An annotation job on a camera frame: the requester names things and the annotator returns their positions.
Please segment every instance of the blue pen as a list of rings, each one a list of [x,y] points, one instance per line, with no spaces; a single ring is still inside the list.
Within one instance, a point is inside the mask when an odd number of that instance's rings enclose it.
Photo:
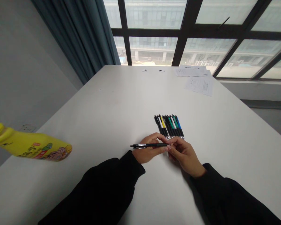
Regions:
[[[175,115],[175,117],[176,117],[176,120],[177,120],[177,123],[178,123],[179,129],[180,129],[180,132],[181,132],[181,134],[182,134],[182,138],[184,139],[184,134],[183,134],[183,131],[182,131],[182,129],[181,129],[181,126],[180,126],[180,123],[179,123],[178,117],[177,117],[176,115]]]

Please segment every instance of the white table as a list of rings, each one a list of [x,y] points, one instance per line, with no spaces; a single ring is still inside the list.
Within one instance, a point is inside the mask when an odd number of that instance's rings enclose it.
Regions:
[[[186,80],[172,67],[105,66],[38,131],[73,145],[66,160],[10,157],[0,167],[0,225],[37,223],[89,168],[157,132],[155,114],[177,114],[199,160],[281,219],[281,136],[219,82],[209,97],[185,90]],[[165,155],[143,166],[122,224],[203,224],[181,171]]]

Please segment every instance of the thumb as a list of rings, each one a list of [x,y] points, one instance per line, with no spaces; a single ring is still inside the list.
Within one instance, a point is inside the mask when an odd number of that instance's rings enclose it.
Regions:
[[[180,152],[178,152],[176,149],[174,149],[173,147],[171,147],[171,149],[169,150],[169,153],[171,153],[178,161],[181,161],[182,158],[184,157],[183,154],[181,154]]]
[[[164,152],[167,151],[167,150],[168,150],[167,147],[155,148],[155,149],[152,150],[153,157],[154,157],[154,156],[157,156],[157,155],[159,155],[159,154],[162,154],[162,153],[164,153]]]

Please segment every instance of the yellow pen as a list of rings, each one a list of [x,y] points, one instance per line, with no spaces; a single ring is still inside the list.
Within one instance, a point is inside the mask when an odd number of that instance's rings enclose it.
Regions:
[[[164,121],[163,121],[163,118],[162,118],[162,116],[161,115],[158,115],[159,116],[159,118],[160,118],[160,120],[161,120],[161,123],[162,123],[162,126],[163,126],[163,132],[165,133],[165,137],[167,138],[167,139],[169,139],[169,135],[168,135],[168,132],[167,132],[167,130],[166,130],[166,127],[165,127],[165,123],[164,123]]]

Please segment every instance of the window frame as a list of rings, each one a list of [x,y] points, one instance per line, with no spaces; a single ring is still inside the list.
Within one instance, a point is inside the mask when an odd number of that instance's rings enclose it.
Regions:
[[[131,50],[129,37],[166,37],[178,38],[172,66],[179,66],[186,41],[188,38],[215,38],[215,39],[236,39],[234,45],[230,48],[218,68],[213,73],[213,77],[217,77],[222,68],[229,61],[236,49],[245,39],[257,40],[281,40],[281,32],[268,31],[252,31],[251,29],[264,13],[272,0],[258,0],[241,25],[234,24],[197,24],[196,20],[202,5],[203,0],[188,0],[186,3],[184,16],[181,28],[178,29],[136,29],[127,27],[127,17],[125,9],[125,0],[118,0],[120,18],[122,28],[112,28],[113,36],[120,36],[124,38],[127,62],[132,65]],[[231,78],[221,77],[221,80],[274,80],[281,81],[281,79],[268,79],[262,76],[272,68],[277,62],[281,60],[281,51],[274,56],[264,67],[262,67],[252,78]]]

